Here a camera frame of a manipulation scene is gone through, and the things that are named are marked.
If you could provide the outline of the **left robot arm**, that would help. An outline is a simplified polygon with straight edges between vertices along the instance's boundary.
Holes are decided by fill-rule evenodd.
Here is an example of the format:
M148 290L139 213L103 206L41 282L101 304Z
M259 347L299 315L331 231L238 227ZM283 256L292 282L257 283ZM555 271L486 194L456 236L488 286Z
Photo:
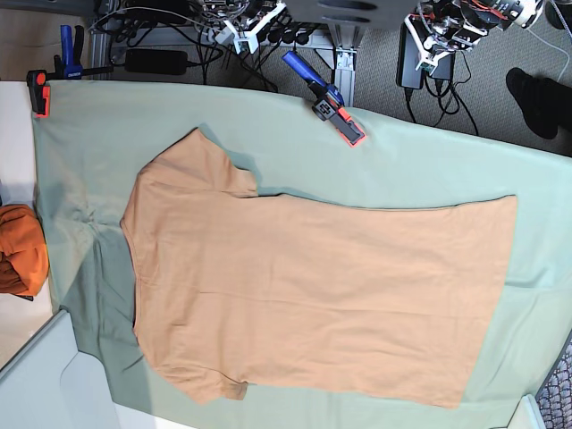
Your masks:
M404 24L417 49L416 69L432 75L439 61L475 48L491 29L527 29L543 13L535 0L453 0L419 2Z

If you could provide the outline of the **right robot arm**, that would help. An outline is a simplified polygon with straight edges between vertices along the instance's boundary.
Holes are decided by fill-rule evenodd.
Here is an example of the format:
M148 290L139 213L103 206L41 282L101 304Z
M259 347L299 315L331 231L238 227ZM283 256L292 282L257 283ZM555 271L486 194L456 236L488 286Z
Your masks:
M254 54L263 33L287 10L283 1L198 1L209 37L236 54Z

